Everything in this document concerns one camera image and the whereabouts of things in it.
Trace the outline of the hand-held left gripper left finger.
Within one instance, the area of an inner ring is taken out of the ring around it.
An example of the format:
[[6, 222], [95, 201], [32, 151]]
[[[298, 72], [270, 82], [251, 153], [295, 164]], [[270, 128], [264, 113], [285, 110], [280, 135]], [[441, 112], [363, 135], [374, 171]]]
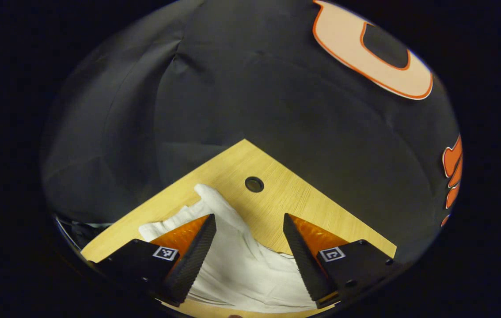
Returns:
[[192, 288], [216, 235], [216, 216], [204, 215], [146, 242], [132, 239], [93, 261], [106, 278], [178, 307]]

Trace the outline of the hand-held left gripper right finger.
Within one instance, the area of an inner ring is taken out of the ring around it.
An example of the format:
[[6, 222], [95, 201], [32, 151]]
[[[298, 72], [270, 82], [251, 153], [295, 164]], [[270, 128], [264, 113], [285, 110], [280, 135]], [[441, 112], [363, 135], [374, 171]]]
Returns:
[[366, 239], [348, 242], [289, 213], [284, 215], [283, 233], [306, 290], [319, 309], [353, 304], [403, 268]]

